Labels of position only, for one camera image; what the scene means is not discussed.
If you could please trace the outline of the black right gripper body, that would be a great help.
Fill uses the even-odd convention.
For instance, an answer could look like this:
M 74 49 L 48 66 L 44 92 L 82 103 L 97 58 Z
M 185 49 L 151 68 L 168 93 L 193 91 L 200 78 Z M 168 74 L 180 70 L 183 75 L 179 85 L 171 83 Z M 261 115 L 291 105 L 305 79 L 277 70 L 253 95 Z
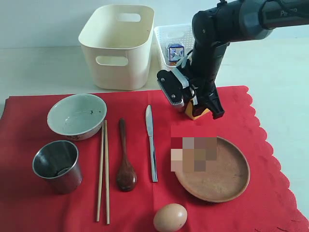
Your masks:
M 198 103 L 219 102 L 215 80 L 229 42 L 194 42 L 188 67 L 189 83 L 194 87 Z

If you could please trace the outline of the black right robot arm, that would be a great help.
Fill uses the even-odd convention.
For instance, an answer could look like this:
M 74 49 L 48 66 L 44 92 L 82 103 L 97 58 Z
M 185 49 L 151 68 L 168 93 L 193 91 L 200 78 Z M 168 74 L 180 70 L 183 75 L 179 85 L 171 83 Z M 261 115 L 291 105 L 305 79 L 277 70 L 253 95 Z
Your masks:
M 307 0 L 222 0 L 214 8 L 198 11 L 192 19 L 195 42 L 189 66 L 192 117 L 210 111 L 217 119 L 225 113 L 215 79 L 230 43 L 262 40 L 276 28 L 308 23 Z

